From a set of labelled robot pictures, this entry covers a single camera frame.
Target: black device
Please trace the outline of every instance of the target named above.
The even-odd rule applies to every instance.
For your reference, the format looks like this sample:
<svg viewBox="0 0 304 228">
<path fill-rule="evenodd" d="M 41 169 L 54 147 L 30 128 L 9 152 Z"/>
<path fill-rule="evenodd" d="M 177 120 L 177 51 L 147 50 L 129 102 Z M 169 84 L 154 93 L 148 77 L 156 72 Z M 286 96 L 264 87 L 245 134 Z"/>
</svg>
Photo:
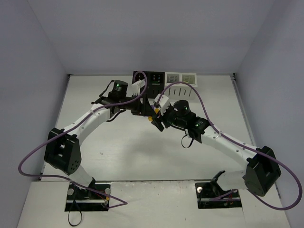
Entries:
<svg viewBox="0 0 304 228">
<path fill-rule="evenodd" d="M 138 73 L 136 77 L 134 78 L 134 75 L 137 71 L 133 72 L 133 81 L 132 83 L 143 80 L 143 74 Z M 144 73 L 147 75 L 148 79 L 148 87 L 146 90 L 147 98 L 155 98 L 157 94 L 160 94 L 162 90 L 165 88 L 165 72 L 156 72 L 156 71 L 144 71 Z"/>
</svg>

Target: table surface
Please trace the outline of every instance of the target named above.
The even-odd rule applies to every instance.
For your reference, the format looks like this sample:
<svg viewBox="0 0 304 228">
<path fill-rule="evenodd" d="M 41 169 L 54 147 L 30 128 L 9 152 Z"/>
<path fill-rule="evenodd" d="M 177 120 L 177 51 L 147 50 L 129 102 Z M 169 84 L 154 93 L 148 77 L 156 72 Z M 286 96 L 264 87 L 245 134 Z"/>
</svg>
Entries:
<svg viewBox="0 0 304 228">
<path fill-rule="evenodd" d="M 91 101 L 113 79 L 131 83 L 132 77 L 71 76 L 57 128 L 70 125 L 88 111 Z M 198 92 L 215 125 L 250 143 L 230 76 L 198 76 Z M 197 98 L 190 102 L 190 109 L 205 117 Z M 97 181 L 207 180 L 220 170 L 240 170 L 234 160 L 207 145 L 194 142 L 189 149 L 182 148 L 182 136 L 183 132 L 173 128 L 159 132 L 147 118 L 127 111 L 87 137 L 81 146 L 82 166 Z M 47 164 L 44 174 L 62 172 Z"/>
<path fill-rule="evenodd" d="M 57 127 L 69 125 L 86 112 L 90 102 L 112 79 L 131 82 L 131 76 L 72 76 Z M 198 76 L 198 84 L 212 121 L 223 132 L 250 143 L 230 77 Z M 204 117 L 197 99 L 190 102 L 190 108 Z M 78 227 L 289 228 L 283 211 L 266 207 L 246 190 L 240 190 L 243 208 L 198 209 L 193 180 L 210 179 L 219 170 L 234 171 L 240 167 L 222 153 L 199 143 L 183 149 L 182 136 L 175 129 L 161 133 L 146 118 L 128 112 L 96 129 L 81 146 L 82 165 L 97 180 L 114 181 L 112 195 L 129 204 L 108 212 L 84 212 Z M 44 173 L 61 174 L 49 165 Z M 70 227 L 64 212 L 67 189 L 68 183 L 58 179 L 33 182 L 18 228 Z M 275 187 L 263 199 L 282 206 Z M 72 212 L 73 222 L 79 218 L 79 213 Z"/>
</svg>

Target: bolt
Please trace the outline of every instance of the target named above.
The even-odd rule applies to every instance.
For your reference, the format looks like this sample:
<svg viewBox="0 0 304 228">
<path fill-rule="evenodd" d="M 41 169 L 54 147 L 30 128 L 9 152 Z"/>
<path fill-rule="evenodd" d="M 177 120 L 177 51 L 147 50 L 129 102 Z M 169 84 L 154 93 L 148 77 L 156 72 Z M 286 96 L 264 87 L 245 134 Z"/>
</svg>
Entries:
<svg viewBox="0 0 304 228">
<path fill-rule="evenodd" d="M 74 189 L 69 189 L 69 190 L 67 190 L 67 195 L 68 196 L 71 196 L 71 195 L 73 195 L 74 194 Z"/>
<path fill-rule="evenodd" d="M 107 189 L 104 190 L 104 192 L 105 192 L 106 194 L 110 195 L 110 194 L 111 194 L 111 189 L 107 188 Z"/>
<path fill-rule="evenodd" d="M 198 193 L 201 193 L 201 191 L 203 191 L 203 188 L 202 188 L 202 187 L 198 187 L 198 188 L 196 189 L 196 191 L 197 191 Z"/>
</svg>

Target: gray wall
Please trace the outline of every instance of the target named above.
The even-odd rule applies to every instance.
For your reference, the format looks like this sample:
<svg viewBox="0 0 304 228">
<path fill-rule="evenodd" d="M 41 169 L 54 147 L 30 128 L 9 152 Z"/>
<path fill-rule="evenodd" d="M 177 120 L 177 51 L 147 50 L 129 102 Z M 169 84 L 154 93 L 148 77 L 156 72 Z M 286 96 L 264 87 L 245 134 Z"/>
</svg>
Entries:
<svg viewBox="0 0 304 228">
<path fill-rule="evenodd" d="M 68 73 L 238 70 L 274 0 L 28 0 Z"/>
<path fill-rule="evenodd" d="M 30 178 L 20 160 L 45 141 L 67 85 L 66 73 L 26 0 L 0 0 L 0 227 L 18 224 Z M 24 170 L 39 173 L 42 151 Z"/>
<path fill-rule="evenodd" d="M 254 137 L 268 145 L 304 184 L 304 1 L 276 0 L 248 51 L 237 84 Z M 298 194 L 282 170 L 282 203 Z M 287 212 L 293 228 L 304 227 L 304 200 Z"/>
</svg>

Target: black joint motor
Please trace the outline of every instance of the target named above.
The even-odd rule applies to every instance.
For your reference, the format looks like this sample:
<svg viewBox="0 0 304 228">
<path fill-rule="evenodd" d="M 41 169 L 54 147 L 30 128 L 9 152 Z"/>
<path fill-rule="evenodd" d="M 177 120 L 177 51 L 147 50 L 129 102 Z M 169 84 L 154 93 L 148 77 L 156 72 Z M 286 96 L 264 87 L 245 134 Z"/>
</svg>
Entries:
<svg viewBox="0 0 304 228">
<path fill-rule="evenodd" d="M 276 158 L 273 150 L 267 146 L 256 150 Z M 248 190 L 258 196 L 265 196 L 271 186 L 281 176 L 279 165 L 259 154 L 256 154 L 253 158 L 248 158 L 247 161 L 248 165 L 243 179 Z"/>
</svg>

